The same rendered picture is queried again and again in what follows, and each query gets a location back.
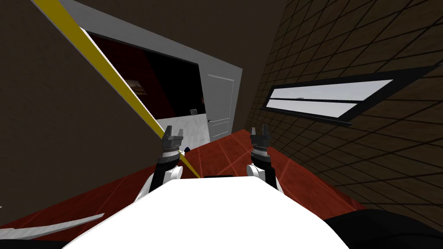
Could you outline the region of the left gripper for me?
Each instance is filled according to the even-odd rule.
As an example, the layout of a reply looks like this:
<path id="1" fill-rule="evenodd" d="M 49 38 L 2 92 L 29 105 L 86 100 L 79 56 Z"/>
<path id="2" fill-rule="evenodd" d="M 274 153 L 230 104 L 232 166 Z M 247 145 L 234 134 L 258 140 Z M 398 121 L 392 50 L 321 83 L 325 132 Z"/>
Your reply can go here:
<path id="1" fill-rule="evenodd" d="M 162 137 L 162 149 L 168 150 L 179 150 L 182 140 L 183 140 L 183 129 L 179 129 L 177 136 L 172 136 L 172 125 L 168 125 L 164 131 L 164 136 Z"/>

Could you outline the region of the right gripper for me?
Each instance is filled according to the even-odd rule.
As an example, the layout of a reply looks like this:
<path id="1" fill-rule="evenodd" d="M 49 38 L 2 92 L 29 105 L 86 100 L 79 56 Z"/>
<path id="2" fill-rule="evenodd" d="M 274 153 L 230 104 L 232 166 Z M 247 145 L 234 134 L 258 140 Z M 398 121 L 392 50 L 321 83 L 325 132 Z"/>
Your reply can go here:
<path id="1" fill-rule="evenodd" d="M 251 129 L 250 136 L 251 144 L 255 147 L 270 147 L 270 135 L 269 128 L 267 124 L 262 127 L 262 134 L 256 134 L 255 127 Z"/>

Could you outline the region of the white panel door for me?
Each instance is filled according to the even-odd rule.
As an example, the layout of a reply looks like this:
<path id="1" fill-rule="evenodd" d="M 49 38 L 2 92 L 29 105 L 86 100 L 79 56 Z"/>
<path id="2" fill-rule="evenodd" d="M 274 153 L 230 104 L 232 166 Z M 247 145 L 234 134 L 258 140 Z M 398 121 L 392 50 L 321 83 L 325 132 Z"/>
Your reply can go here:
<path id="1" fill-rule="evenodd" d="M 232 133 L 242 69 L 225 63 L 199 63 L 211 142 Z"/>

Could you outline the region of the black-framed window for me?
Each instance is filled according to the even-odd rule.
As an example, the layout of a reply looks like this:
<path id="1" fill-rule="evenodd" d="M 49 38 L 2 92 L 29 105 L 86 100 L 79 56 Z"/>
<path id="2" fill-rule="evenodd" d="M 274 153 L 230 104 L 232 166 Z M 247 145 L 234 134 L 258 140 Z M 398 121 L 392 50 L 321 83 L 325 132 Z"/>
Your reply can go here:
<path id="1" fill-rule="evenodd" d="M 260 109 L 350 126 L 352 119 L 436 68 L 438 65 L 274 85 Z"/>

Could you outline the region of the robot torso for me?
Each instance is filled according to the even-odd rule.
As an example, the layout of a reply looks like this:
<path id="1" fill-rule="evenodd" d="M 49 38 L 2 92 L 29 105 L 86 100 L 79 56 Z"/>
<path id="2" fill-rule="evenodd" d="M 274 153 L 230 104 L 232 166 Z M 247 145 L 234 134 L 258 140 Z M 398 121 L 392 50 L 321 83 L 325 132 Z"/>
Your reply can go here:
<path id="1" fill-rule="evenodd" d="M 319 217 L 261 179 L 172 180 L 63 249 L 348 249 Z"/>

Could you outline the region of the brown door leaf, yellow edge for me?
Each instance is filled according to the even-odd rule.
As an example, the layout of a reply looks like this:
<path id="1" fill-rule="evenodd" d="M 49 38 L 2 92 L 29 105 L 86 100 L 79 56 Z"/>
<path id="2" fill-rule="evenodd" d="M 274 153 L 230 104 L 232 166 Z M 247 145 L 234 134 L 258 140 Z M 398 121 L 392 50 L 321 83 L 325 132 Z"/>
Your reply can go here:
<path id="1" fill-rule="evenodd" d="M 0 228 L 102 213 L 161 139 L 32 0 L 0 0 Z"/>

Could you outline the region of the picture on wall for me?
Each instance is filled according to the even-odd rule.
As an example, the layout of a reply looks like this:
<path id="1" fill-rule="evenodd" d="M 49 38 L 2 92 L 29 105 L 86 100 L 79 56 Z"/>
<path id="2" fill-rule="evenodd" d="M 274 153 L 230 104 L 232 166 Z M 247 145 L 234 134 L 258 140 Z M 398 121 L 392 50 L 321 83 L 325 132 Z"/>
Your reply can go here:
<path id="1" fill-rule="evenodd" d="M 141 84 L 136 80 L 125 80 L 130 89 L 134 92 L 135 95 L 146 96 L 147 93 Z"/>

